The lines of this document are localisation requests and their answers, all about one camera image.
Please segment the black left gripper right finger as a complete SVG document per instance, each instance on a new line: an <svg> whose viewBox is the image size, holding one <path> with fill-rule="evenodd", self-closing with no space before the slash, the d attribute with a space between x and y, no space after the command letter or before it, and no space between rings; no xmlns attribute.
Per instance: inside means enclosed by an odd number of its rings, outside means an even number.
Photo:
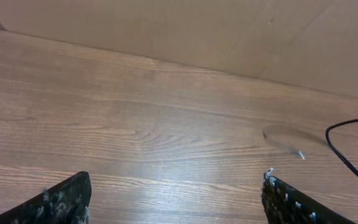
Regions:
<svg viewBox="0 0 358 224"><path fill-rule="evenodd" d="M264 172L262 205L269 224L354 224L303 192Z"/></svg>

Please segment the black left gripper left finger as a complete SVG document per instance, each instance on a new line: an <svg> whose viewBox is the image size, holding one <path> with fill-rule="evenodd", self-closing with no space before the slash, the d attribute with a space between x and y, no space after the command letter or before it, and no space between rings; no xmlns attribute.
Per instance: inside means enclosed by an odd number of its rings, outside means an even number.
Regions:
<svg viewBox="0 0 358 224"><path fill-rule="evenodd" d="M81 171L0 214L0 224L88 224L91 181Z"/></svg>

